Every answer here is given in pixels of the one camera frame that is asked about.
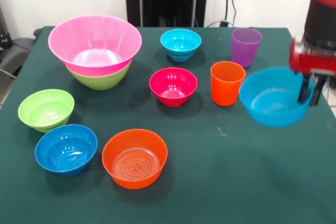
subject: orange bowl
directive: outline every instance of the orange bowl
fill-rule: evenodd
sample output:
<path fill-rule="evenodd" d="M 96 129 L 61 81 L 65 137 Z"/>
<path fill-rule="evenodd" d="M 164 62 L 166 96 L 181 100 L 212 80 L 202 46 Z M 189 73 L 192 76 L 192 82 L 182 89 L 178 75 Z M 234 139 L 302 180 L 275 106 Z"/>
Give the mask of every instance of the orange bowl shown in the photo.
<path fill-rule="evenodd" d="M 159 135 L 131 129 L 118 133 L 106 143 L 102 162 L 118 185 L 141 189 L 157 180 L 167 156 L 167 146 Z"/>

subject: light green bowl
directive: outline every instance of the light green bowl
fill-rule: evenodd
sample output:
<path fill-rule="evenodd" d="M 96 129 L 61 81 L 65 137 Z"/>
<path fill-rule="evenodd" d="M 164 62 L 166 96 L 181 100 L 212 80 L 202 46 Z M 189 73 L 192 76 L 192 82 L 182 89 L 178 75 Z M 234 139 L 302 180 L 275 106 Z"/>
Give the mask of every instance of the light green bowl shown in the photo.
<path fill-rule="evenodd" d="M 65 125 L 75 106 L 71 94 L 59 89 L 41 90 L 28 96 L 19 106 L 20 120 L 36 129 L 47 133 Z"/>
<path fill-rule="evenodd" d="M 82 84 L 85 86 L 94 89 L 94 90 L 107 90 L 114 88 L 121 80 L 124 78 L 128 69 L 130 68 L 129 63 L 124 69 L 116 72 L 114 74 L 102 77 L 90 77 L 90 76 L 82 76 L 75 72 L 72 72 L 68 67 L 67 69 L 70 73 Z"/>

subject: blue bowl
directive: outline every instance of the blue bowl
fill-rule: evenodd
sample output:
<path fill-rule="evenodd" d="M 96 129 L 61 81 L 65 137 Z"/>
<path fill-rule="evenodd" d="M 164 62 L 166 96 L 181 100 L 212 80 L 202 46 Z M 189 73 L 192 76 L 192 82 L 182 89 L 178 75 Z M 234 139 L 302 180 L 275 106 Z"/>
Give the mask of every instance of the blue bowl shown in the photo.
<path fill-rule="evenodd" d="M 85 169 L 97 147 L 97 137 L 92 130 L 69 124 L 49 131 L 39 140 L 35 159 L 45 170 L 72 176 Z"/>
<path fill-rule="evenodd" d="M 161 44 L 167 54 L 177 62 L 190 59 L 202 42 L 201 37 L 187 29 L 173 29 L 161 36 Z"/>
<path fill-rule="evenodd" d="M 257 122 L 271 127 L 283 127 L 304 117 L 313 95 L 298 103 L 303 76 L 289 68 L 268 68 L 249 76 L 241 85 L 239 98 L 250 116 Z"/>

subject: purple cup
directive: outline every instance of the purple cup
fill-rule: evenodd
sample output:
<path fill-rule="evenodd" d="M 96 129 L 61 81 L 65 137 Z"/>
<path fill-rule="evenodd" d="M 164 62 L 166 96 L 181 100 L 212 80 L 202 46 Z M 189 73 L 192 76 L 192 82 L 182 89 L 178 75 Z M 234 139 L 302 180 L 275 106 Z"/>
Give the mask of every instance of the purple cup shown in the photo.
<path fill-rule="evenodd" d="M 242 67 L 251 66 L 263 35 L 253 28 L 238 28 L 232 32 L 231 60 Z"/>

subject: dark green table cover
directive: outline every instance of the dark green table cover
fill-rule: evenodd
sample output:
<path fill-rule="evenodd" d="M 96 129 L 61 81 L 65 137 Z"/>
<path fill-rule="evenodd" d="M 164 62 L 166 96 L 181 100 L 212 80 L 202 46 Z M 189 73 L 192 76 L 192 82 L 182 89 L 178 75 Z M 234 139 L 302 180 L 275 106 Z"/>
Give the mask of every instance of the dark green table cover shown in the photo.
<path fill-rule="evenodd" d="M 336 223 L 336 120 L 324 98 L 299 123 L 273 129 L 254 122 L 240 101 L 222 108 L 211 100 L 210 67 L 230 59 L 231 29 L 199 28 L 202 45 L 185 63 L 160 44 L 167 28 L 141 28 L 143 45 L 120 84 L 93 91 L 80 84 L 48 49 L 42 30 L 0 110 L 0 223 Z M 286 29 L 260 29 L 264 39 L 252 67 L 285 66 Z M 197 92 L 179 108 L 151 95 L 148 80 L 161 68 L 193 72 Z M 42 133 L 17 116 L 22 100 L 42 89 L 75 99 L 69 123 L 98 136 L 98 151 L 74 177 L 57 176 L 35 161 Z M 168 160 L 160 178 L 142 190 L 116 185 L 101 153 L 120 131 L 149 129 L 164 138 Z"/>

